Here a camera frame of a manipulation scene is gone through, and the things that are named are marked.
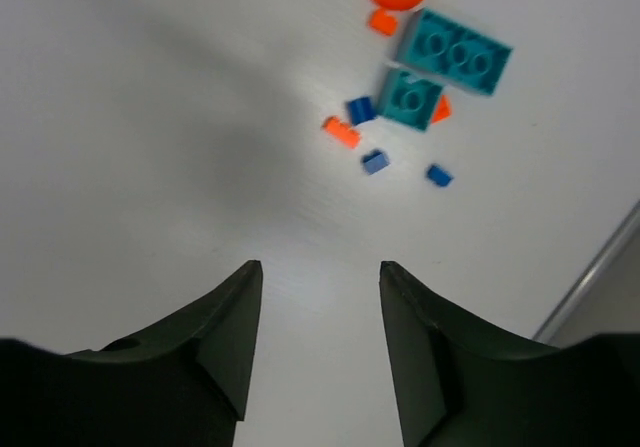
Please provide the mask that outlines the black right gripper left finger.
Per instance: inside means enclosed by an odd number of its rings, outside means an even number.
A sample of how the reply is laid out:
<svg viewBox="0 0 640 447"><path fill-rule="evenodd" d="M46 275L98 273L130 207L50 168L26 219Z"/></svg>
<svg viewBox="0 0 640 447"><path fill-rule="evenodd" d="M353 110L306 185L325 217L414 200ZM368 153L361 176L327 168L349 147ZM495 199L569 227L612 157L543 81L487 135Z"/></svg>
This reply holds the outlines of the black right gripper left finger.
<svg viewBox="0 0 640 447"><path fill-rule="evenodd" d="M5 446L230 446L246 413L263 272L250 260L209 293L101 350L1 342Z"/></svg>

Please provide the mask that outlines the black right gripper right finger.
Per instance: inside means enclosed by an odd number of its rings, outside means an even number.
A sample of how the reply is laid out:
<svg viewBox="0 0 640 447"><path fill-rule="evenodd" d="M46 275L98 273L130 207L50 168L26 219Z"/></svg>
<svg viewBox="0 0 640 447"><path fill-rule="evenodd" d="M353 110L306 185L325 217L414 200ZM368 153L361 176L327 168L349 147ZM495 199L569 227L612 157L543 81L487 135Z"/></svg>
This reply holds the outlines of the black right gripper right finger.
<svg viewBox="0 0 640 447"><path fill-rule="evenodd" d="M386 343L407 446L635 446L639 337L555 348L380 267Z"/></svg>

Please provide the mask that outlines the small teal lego brick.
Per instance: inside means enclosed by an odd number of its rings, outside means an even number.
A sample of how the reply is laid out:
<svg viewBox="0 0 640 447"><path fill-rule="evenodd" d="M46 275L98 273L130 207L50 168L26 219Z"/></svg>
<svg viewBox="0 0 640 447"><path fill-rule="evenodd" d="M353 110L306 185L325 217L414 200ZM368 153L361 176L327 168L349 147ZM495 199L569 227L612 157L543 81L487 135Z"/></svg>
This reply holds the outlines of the small teal lego brick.
<svg viewBox="0 0 640 447"><path fill-rule="evenodd" d="M391 68L377 101L377 113L393 122L425 132L432 121L444 87L417 74Z"/></svg>

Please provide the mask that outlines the large teal lego brick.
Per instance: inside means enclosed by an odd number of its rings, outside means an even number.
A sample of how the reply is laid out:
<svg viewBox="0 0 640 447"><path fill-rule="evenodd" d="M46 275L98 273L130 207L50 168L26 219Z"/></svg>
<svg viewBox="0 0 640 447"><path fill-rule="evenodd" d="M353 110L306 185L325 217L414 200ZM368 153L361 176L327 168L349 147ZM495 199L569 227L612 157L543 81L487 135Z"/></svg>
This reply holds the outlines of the large teal lego brick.
<svg viewBox="0 0 640 447"><path fill-rule="evenodd" d="M434 10L414 13L395 60L479 95L494 94L513 48Z"/></svg>

